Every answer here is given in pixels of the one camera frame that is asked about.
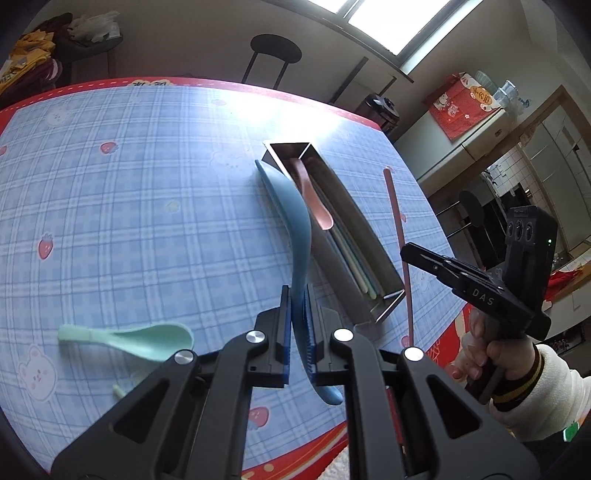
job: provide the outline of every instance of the bunny print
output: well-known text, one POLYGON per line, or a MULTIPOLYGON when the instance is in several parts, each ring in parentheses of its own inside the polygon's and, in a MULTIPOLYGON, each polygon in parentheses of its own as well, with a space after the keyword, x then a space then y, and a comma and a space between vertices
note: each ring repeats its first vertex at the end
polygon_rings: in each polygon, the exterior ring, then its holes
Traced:
POLYGON ((45 118, 45 121, 49 126, 57 127, 61 125, 64 121, 66 121, 66 118, 68 118, 69 116, 70 112, 68 110, 66 110, 62 106, 58 106, 56 108, 52 108, 51 110, 49 110, 45 118))
POLYGON ((56 389, 56 369, 37 345, 29 348, 29 358, 18 365, 18 374, 29 395, 37 401, 49 400, 56 389))

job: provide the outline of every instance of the plastic bag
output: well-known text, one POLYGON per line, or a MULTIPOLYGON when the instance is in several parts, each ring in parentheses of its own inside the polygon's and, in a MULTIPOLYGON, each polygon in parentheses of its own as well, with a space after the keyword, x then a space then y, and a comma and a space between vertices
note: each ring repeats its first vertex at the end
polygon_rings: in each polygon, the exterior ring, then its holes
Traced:
POLYGON ((120 37, 121 31, 115 22, 115 17, 118 15, 119 12, 116 10, 95 17, 82 15, 80 18, 72 20, 68 28, 70 36, 74 40, 90 40, 91 42, 120 37))

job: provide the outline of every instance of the striped cuff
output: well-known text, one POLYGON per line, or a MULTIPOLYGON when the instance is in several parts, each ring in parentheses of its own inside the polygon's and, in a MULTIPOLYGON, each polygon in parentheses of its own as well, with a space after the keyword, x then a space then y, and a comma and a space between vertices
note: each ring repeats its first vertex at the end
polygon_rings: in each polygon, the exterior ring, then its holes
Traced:
POLYGON ((510 411, 521 404, 532 392, 544 370, 544 357, 534 345, 535 360, 530 371, 518 380, 503 379, 492 396, 494 406, 499 411, 510 411))

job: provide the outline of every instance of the door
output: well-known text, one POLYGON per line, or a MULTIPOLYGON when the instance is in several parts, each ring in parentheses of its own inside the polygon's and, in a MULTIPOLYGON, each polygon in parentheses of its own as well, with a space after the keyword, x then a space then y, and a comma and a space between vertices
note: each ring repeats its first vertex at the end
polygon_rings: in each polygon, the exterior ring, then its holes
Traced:
POLYGON ((591 218, 573 172, 543 124, 523 150, 550 196, 571 250, 591 236, 591 218))

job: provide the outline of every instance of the plastic container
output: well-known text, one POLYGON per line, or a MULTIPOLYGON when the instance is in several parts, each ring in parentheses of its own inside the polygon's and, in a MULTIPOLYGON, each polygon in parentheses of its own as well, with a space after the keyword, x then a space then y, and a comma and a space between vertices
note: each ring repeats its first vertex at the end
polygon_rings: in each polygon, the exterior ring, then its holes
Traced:
POLYGON ((509 96, 500 88, 497 88, 496 92, 492 96, 497 102, 499 102, 501 107, 503 107, 505 110, 507 110, 511 105, 511 100, 509 100, 509 96))
POLYGON ((506 93, 507 97, 509 97, 509 100, 517 100, 519 98, 517 87, 513 85, 510 80, 505 81, 502 90, 506 93))
POLYGON ((482 70, 478 70, 474 75, 474 79, 480 83, 488 93, 493 95, 499 87, 496 86, 496 83, 493 82, 490 77, 484 73, 482 70))

